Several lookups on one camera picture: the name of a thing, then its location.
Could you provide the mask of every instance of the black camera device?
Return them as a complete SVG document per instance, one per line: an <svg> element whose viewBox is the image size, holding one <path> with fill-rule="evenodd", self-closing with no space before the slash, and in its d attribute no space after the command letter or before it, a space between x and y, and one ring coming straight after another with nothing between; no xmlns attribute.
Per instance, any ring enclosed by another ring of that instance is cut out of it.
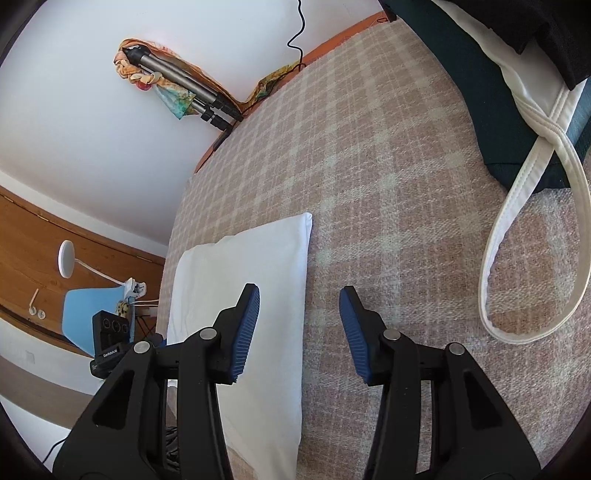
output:
<svg viewBox="0 0 591 480"><path fill-rule="evenodd" d="M129 320L101 310L92 317L95 359L90 362L90 373L107 378L130 346Z"/></svg>

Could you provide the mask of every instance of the checkered bedspread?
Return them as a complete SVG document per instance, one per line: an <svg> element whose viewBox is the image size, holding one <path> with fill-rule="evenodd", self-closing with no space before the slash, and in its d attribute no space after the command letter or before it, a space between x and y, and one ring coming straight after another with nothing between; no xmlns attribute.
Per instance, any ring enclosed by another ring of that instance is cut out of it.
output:
<svg viewBox="0 0 591 480"><path fill-rule="evenodd" d="M533 345L488 336L478 320L478 275L504 197L441 65L401 20L379 24L267 99L189 181L157 329L166 333L185 250L309 211L298 477L359 479L371 446L381 390L355 374L337 305L348 284L415 342L466 345L546 463L590 398L591 302L586 295L562 330ZM577 242L569 190L530 200L493 268L492 321L524 332L556 313L574 279Z"/></svg>

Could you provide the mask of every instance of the light blue chair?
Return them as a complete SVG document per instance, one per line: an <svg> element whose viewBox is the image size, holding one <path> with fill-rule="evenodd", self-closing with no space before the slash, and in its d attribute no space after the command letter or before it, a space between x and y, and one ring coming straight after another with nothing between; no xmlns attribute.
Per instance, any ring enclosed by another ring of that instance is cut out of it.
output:
<svg viewBox="0 0 591 480"><path fill-rule="evenodd" d="M64 300L61 331L80 350L95 355L92 317L99 311L115 313L117 303L124 300L125 286L114 288L81 288L70 290ZM130 334L134 337L134 323Z"/></svg>

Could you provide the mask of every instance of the lamp arm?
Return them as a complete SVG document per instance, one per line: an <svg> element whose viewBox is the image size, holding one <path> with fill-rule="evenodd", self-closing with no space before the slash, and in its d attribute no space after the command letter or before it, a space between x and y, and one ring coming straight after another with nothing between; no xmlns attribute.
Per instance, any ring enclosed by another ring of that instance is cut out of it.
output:
<svg viewBox="0 0 591 480"><path fill-rule="evenodd" d="M94 273L96 273L97 275L100 275L101 277L103 277L103 278L106 278L107 280L111 280L111 282L113 282L113 283L117 283L117 285L125 285L125 283L123 283L123 282L120 282L119 280L115 280L114 278L111 278L110 276L108 276L108 275L105 275L105 274L104 274L104 273L102 273L102 272L99 272L99 271L98 271L98 270L96 270L95 268L92 268L91 266L89 266L89 265L86 265L86 264L85 264L83 261L81 261L81 260L78 260L77 258L76 258L76 263L79 263L79 264L80 264L80 265L82 265L84 268L87 268L87 269L88 269L88 270L90 270L91 272L94 272Z"/></svg>

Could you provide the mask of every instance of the white wall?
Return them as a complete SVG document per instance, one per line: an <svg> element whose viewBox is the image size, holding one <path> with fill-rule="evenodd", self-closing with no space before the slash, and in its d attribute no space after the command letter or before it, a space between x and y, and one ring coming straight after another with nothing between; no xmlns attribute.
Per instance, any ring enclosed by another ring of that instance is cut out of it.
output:
<svg viewBox="0 0 591 480"><path fill-rule="evenodd" d="M0 318L0 356L33 375L94 395L102 380L90 374L90 358L43 342Z"/></svg>
<svg viewBox="0 0 591 480"><path fill-rule="evenodd" d="M379 8L303 0L307 26L295 43L308 52ZM119 43L165 44L246 99L260 78L297 60L285 43L299 28L297 0L47 1L0 68L0 182L162 255L183 187L219 131L177 120L153 92L120 79Z"/></svg>
<svg viewBox="0 0 591 480"><path fill-rule="evenodd" d="M39 460L43 461L45 455L49 452L55 442L68 436L70 430L60 427L50 421L43 420L32 413L23 410L18 405L15 405L7 398L0 395L0 402L10 421L16 428L19 435L36 455ZM53 452L45 462L45 466L52 470L53 460L56 459L57 452L63 444L59 444L53 449Z"/></svg>

